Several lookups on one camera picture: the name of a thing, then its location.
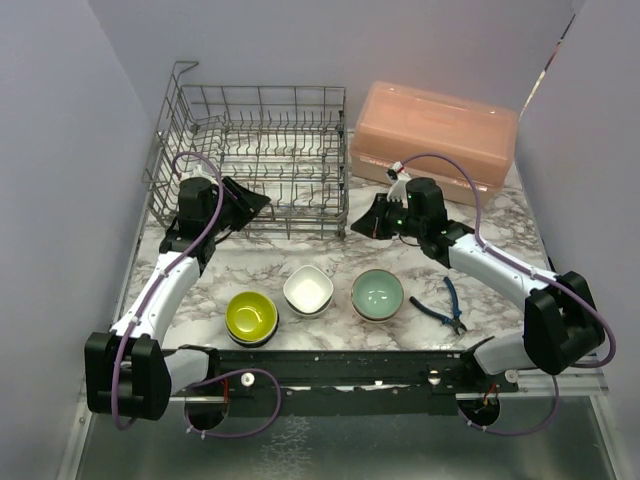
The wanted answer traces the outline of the celadon green bowl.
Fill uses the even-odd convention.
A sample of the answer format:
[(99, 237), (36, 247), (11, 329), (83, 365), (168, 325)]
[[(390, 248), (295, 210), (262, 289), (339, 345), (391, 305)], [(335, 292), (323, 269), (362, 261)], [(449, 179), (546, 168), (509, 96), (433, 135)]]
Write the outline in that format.
[(391, 272), (371, 269), (361, 273), (351, 288), (351, 303), (356, 313), (366, 321), (384, 322), (391, 319), (404, 302), (404, 288)]

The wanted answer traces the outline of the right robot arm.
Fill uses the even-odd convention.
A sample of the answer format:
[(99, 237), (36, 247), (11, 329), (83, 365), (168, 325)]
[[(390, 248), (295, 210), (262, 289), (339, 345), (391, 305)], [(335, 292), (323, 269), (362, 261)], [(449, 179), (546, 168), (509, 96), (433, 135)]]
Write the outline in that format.
[(557, 375), (603, 344), (605, 330), (582, 276), (539, 271), (481, 244), (474, 229), (449, 219), (441, 189), (432, 179), (409, 181), (406, 193), (406, 200), (377, 194), (352, 231), (375, 240), (414, 238), (428, 258), (479, 280), (524, 315), (522, 333), (471, 348), (470, 359), (459, 367), (467, 389), (481, 391), (507, 370)]

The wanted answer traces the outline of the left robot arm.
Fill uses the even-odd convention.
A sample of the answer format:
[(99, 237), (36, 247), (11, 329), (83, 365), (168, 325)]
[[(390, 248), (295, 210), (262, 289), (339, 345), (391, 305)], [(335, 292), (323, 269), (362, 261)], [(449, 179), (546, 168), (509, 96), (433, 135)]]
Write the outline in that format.
[(132, 419), (160, 419), (170, 397), (188, 386), (202, 395), (218, 388), (221, 371), (208, 353), (198, 347), (165, 353), (162, 343), (178, 307), (212, 258), (217, 235), (241, 231), (270, 201), (230, 177), (181, 181), (177, 211), (150, 279), (109, 331), (94, 332), (85, 343), (91, 412), (111, 415), (124, 429)]

